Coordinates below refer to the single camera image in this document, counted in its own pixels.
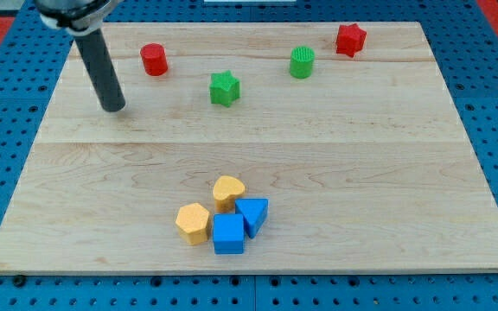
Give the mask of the robot arm flange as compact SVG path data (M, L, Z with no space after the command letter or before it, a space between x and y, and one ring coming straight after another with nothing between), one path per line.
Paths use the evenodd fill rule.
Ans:
M123 0L34 0L42 22L50 29L65 29L70 35L89 35Z

